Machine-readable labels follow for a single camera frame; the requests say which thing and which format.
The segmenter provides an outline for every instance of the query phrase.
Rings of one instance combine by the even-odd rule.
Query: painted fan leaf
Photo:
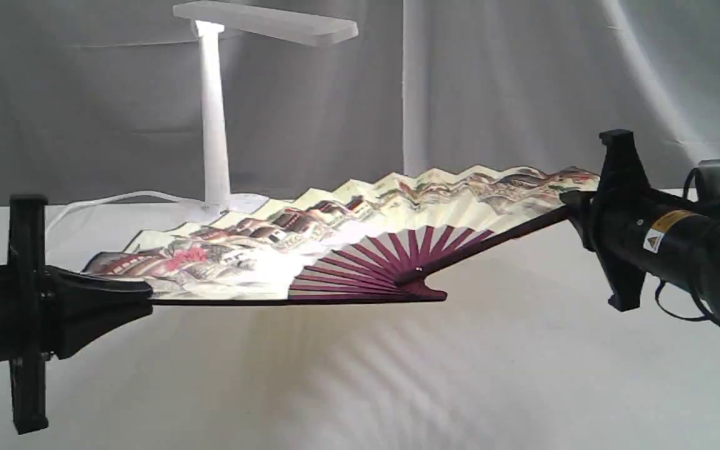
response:
[[[349,180],[293,202],[269,200],[251,214],[142,231],[84,271],[144,280],[155,304],[439,301],[446,293],[426,287],[426,276],[564,219],[559,194],[597,182],[574,167],[544,174],[482,166]]]

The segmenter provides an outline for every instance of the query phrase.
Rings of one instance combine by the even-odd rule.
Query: yellow label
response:
[[[691,216],[698,216],[698,214],[681,209],[669,211],[668,213],[663,214],[663,217],[660,217],[660,219],[655,220],[655,222],[652,223],[652,228],[660,231],[660,233],[668,233],[668,231],[671,230],[671,227],[674,227],[674,223],[685,219],[685,217]]]

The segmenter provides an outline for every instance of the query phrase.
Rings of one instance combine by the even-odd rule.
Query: black bracket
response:
[[[0,361],[9,361],[18,434],[49,426],[46,361],[65,359],[108,331],[152,313],[145,282],[99,279],[47,266],[43,196],[11,197],[0,265]]]

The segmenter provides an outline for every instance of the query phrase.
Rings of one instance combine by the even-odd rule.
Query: white desk lamp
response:
[[[199,213],[212,219],[229,209],[229,159],[226,150],[224,102],[218,34],[225,28],[262,34],[308,46],[328,46],[358,35],[357,23],[332,17],[225,2],[191,2],[174,6],[174,16],[194,24],[202,65],[202,134],[205,162],[205,201],[183,199],[157,191],[138,191],[105,199],[66,205],[46,227],[46,233],[73,210],[138,196],[152,196],[177,203],[192,203]]]

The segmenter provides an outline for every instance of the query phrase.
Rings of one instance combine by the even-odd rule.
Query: white tabletop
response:
[[[189,211],[69,216],[48,262],[79,270]],[[0,208],[0,263],[8,210]],[[48,430],[17,436],[0,364],[0,449],[720,449],[720,330],[618,313],[561,223],[429,279],[442,304],[159,307],[47,374]],[[669,308],[694,314],[669,287]]]

